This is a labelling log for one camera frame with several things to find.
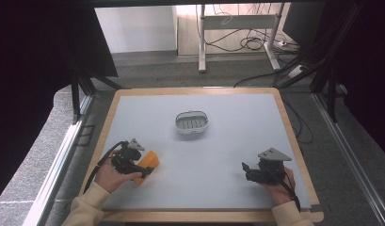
hand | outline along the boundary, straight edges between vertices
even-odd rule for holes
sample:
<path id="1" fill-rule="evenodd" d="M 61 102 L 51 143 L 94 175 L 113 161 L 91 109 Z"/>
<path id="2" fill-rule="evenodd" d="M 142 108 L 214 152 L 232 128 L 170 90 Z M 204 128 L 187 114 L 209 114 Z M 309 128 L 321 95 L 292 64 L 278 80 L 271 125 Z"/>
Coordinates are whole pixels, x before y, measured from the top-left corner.
<path id="1" fill-rule="evenodd" d="M 285 168 L 285 172 L 286 172 L 286 176 L 283 179 L 283 181 L 289 187 L 291 187 L 292 189 L 295 189 L 296 182 L 293 177 L 292 170 Z M 276 205 L 281 205 L 281 204 L 290 202 L 292 200 L 288 191 L 280 184 L 277 184 L 274 186 L 266 185 L 266 184 L 259 184 L 259 185 L 263 186 L 268 191 L 269 195 L 271 196 L 272 200 Z"/>
<path id="2" fill-rule="evenodd" d="M 142 176 L 142 172 L 133 172 L 129 174 L 119 173 L 116 169 L 114 169 L 111 163 L 110 157 L 112 155 L 113 154 L 109 155 L 109 158 L 104 161 L 95 177 L 95 183 L 110 193 L 119 188 L 122 183 Z"/>

gray floor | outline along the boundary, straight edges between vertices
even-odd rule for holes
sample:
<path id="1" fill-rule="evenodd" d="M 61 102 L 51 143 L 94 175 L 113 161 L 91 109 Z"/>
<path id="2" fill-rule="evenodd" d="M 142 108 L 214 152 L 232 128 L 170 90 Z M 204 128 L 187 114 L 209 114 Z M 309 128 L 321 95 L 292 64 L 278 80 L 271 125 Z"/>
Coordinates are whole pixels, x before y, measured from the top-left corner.
<path id="1" fill-rule="evenodd" d="M 120 75 L 113 80 L 129 88 L 231 87 L 240 79 L 271 71 L 269 62 L 263 55 L 211 56 L 207 64 L 208 72 L 205 74 L 198 73 L 196 57 L 176 57 L 174 53 L 113 57 Z M 373 209 L 308 90 L 310 81 L 311 79 L 307 78 L 289 89 L 282 90 L 281 94 L 308 125 L 302 128 L 302 133 L 297 139 L 300 141 L 301 151 L 325 213 L 324 221 L 316 225 L 379 225 Z M 266 87 L 272 83 L 273 77 L 263 77 L 250 80 L 241 86 Z M 71 201 L 81 188 L 115 93 L 115 90 L 105 84 L 98 81 L 94 81 L 94 84 L 98 92 L 86 115 L 87 122 L 66 162 L 66 170 L 56 183 L 40 225 L 60 225 L 69 214 Z M 298 130 L 297 115 L 289 107 L 287 111 L 293 126 Z M 385 201 L 385 154 L 349 113 L 343 104 L 343 98 L 337 100 L 336 113 L 338 125 Z M 71 90 L 67 87 L 56 94 L 55 107 L 48 122 L 0 198 L 0 225 L 23 224 L 71 123 Z M 305 143 L 311 138 L 313 142 Z M 101 225 L 123 224 L 104 222 Z"/>

white wall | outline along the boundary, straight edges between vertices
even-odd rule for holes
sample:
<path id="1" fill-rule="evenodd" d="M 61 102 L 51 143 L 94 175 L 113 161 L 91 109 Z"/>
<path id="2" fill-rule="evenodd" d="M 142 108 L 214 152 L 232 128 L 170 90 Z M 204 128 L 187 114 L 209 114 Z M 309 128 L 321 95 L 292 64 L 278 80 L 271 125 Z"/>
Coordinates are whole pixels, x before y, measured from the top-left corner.
<path id="1" fill-rule="evenodd" d="M 176 7 L 96 8 L 110 53 L 176 50 Z"/>

table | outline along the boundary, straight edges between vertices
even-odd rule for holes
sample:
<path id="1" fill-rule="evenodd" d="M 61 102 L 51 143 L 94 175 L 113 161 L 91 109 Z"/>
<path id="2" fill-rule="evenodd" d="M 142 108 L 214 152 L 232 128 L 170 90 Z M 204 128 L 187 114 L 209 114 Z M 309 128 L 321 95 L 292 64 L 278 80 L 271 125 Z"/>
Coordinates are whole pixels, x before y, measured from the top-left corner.
<path id="1" fill-rule="evenodd" d="M 311 181 L 310 174 L 307 171 L 306 165 L 304 163 L 304 159 L 301 155 L 296 138 L 294 136 L 291 123 L 289 122 L 288 116 L 286 114 L 286 110 L 283 106 L 280 94 L 276 89 L 272 89 L 272 88 L 122 89 L 122 90 L 118 90 L 116 92 L 112 105 L 110 106 L 109 112 L 107 114 L 106 120 L 104 122 L 104 128 L 98 140 L 94 155 L 91 159 L 91 162 L 87 171 L 86 179 L 83 183 L 80 194 L 82 194 L 84 185 L 86 184 L 90 173 L 92 172 L 96 163 L 101 158 L 103 152 L 105 152 L 105 148 L 108 145 L 106 144 L 106 141 L 108 140 L 108 137 L 110 134 L 112 122 L 114 121 L 114 119 L 116 119 L 116 111 L 117 111 L 117 107 L 121 97 L 144 97 L 144 96 L 145 97 L 146 96 L 174 97 L 174 95 L 181 96 L 181 97 L 185 95 L 185 98 L 191 95 L 199 95 L 199 96 L 228 95 L 228 97 L 231 97 L 231 95 L 236 95 L 236 94 L 241 94 L 241 95 L 243 94 L 267 94 L 268 95 L 269 94 L 274 97 L 276 107 L 280 112 L 281 124 L 283 124 L 284 129 L 286 131 L 286 136 L 287 136 L 286 139 L 287 141 L 290 142 L 290 147 L 292 149 L 294 158 L 296 160 L 298 170 L 300 171 L 302 182 L 307 189 L 307 195 L 309 197 L 310 203 L 312 204 L 312 208 L 303 210 L 302 215 L 304 215 L 306 218 L 310 218 L 314 222 L 321 221 L 324 218 L 324 214 L 322 211 L 316 211 L 317 207 L 319 206 L 319 200 L 313 188 L 313 183 Z M 251 208 L 250 209 L 237 209 L 237 208 L 232 209 L 231 208 L 227 210 L 204 209 L 204 211 L 201 211 L 199 209 L 181 209 L 181 210 L 117 209 L 117 210 L 111 210 L 111 211 L 105 210 L 104 220 L 123 221 L 123 222 L 260 222 L 260 221 L 272 221 L 273 217 L 272 217 L 271 211 L 268 208 L 267 209 L 257 209 L 257 208 L 256 209 L 251 209 Z"/>

soap dish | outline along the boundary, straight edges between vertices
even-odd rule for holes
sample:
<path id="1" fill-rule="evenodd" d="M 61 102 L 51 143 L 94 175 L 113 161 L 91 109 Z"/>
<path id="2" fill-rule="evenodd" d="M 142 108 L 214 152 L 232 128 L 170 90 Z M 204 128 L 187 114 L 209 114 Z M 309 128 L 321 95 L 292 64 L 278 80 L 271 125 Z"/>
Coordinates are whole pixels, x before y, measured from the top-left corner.
<path id="1" fill-rule="evenodd" d="M 177 131 L 184 135 L 201 133 L 208 124 L 207 115 L 202 111 L 183 112 L 175 119 Z"/>

